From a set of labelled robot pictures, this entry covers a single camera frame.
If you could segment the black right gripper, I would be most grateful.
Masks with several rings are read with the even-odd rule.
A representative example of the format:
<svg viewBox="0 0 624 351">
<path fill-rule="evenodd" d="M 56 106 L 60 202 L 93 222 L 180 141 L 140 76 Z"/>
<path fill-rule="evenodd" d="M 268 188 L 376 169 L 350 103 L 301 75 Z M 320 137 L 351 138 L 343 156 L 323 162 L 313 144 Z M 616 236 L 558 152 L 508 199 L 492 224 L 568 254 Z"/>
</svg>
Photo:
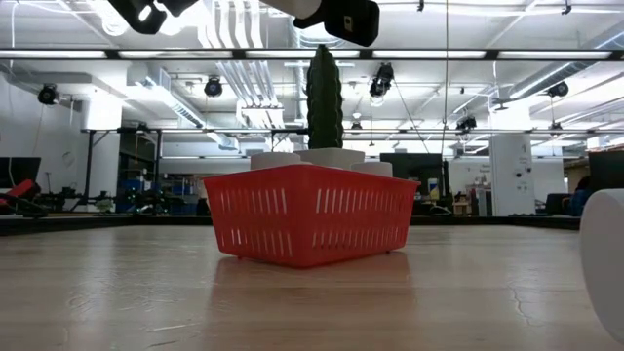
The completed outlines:
<svg viewBox="0 0 624 351">
<path fill-rule="evenodd" d="M 325 30 L 345 41 L 369 47 L 378 36 L 379 6 L 373 0 L 328 0 L 325 3 Z M 293 25 L 299 29 L 324 21 L 324 11 L 318 9 L 311 16 L 295 18 Z"/>
</svg>

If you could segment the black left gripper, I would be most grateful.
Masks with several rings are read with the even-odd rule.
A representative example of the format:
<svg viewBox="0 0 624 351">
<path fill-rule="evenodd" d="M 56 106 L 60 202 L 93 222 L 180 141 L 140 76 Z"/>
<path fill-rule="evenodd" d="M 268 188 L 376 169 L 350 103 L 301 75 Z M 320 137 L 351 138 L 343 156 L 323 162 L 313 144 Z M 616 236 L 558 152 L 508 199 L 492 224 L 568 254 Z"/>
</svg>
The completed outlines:
<svg viewBox="0 0 624 351">
<path fill-rule="evenodd" d="M 179 18 L 199 0 L 107 0 L 139 34 L 157 34 L 168 18 Z"/>
</svg>

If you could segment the red plastic slotted basket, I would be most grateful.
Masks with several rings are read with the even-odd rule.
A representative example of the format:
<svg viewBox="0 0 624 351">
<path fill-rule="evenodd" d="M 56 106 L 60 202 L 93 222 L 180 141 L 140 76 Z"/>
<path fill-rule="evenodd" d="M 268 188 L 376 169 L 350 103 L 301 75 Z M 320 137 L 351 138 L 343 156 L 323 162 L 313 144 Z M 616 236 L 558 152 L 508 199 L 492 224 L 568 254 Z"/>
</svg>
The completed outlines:
<svg viewBox="0 0 624 351">
<path fill-rule="evenodd" d="M 204 184 L 222 253 L 297 268 L 402 248 L 419 185 L 304 164 Z"/>
</svg>

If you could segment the green cactus plant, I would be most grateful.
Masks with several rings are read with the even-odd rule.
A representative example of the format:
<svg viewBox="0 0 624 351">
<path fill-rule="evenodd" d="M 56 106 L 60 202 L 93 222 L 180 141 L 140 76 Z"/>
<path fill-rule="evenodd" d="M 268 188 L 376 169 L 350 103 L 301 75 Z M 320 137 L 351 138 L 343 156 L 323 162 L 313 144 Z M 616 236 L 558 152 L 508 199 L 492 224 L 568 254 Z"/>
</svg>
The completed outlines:
<svg viewBox="0 0 624 351">
<path fill-rule="evenodd" d="M 319 45 L 307 71 L 308 148 L 343 146 L 343 98 L 340 72 L 330 50 Z"/>
</svg>

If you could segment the black computer monitor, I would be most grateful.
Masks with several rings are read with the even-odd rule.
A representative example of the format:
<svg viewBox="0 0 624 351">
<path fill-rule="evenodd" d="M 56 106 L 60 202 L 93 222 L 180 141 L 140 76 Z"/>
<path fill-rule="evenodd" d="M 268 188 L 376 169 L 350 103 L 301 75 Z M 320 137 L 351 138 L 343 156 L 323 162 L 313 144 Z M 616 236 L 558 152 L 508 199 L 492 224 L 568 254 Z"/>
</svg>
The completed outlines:
<svg viewBox="0 0 624 351">
<path fill-rule="evenodd" d="M 624 151 L 589 154 L 590 187 L 596 192 L 624 188 Z"/>
<path fill-rule="evenodd" d="M 40 165 L 38 157 L 0 157 L 0 189 L 13 188 L 25 180 L 35 181 Z"/>
<path fill-rule="evenodd" d="M 441 154 L 381 153 L 379 160 L 392 165 L 393 177 L 421 182 L 426 182 L 429 178 L 443 178 Z"/>
</svg>

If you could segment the black benchtop robot equipment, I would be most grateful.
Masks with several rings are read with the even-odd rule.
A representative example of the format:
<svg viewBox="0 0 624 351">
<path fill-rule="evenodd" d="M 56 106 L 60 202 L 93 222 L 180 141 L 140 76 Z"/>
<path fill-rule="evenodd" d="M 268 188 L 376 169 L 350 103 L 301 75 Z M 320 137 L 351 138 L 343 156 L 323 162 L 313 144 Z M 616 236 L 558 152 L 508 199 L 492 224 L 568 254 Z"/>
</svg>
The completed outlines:
<svg viewBox="0 0 624 351">
<path fill-rule="evenodd" d="M 116 196 L 100 191 L 93 197 L 78 193 L 74 188 L 63 187 L 59 193 L 40 193 L 34 200 L 36 205 L 53 213 L 95 212 L 101 215 L 173 215 L 187 205 L 183 198 L 174 194 L 134 187 L 124 189 Z"/>
</svg>

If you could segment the red and black device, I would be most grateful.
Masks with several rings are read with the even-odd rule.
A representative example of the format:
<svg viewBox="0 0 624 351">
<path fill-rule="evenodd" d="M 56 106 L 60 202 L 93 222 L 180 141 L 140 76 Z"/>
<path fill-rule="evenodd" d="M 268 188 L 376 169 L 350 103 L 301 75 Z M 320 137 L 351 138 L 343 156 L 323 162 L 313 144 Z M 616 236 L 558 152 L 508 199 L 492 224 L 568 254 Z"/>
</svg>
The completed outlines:
<svg viewBox="0 0 624 351">
<path fill-rule="evenodd" d="M 40 187 L 33 180 L 27 179 L 7 192 L 0 192 L 0 215 L 21 215 L 29 218 L 41 218 L 48 211 L 33 202 Z"/>
</svg>

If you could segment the white square column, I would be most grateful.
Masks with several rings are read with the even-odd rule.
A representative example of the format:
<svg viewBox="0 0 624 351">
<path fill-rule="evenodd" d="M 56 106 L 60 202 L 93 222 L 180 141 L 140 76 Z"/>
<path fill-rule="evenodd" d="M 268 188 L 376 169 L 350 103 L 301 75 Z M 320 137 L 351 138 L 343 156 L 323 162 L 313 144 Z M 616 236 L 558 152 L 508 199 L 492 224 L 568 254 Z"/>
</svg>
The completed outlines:
<svg viewBox="0 0 624 351">
<path fill-rule="evenodd" d="M 533 214 L 535 193 L 529 135 L 494 135 L 489 148 L 493 214 Z"/>
</svg>

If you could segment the person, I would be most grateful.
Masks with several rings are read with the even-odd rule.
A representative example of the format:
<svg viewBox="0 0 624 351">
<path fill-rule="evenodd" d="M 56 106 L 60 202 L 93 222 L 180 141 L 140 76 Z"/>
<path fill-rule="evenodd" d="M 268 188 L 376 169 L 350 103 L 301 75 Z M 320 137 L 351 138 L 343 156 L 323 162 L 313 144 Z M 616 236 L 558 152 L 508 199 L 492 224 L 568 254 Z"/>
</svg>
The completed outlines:
<svg viewBox="0 0 624 351">
<path fill-rule="evenodd" d="M 565 213 L 570 216 L 582 216 L 584 207 L 592 195 L 591 177 L 585 175 L 582 177 L 567 200 Z"/>
</svg>

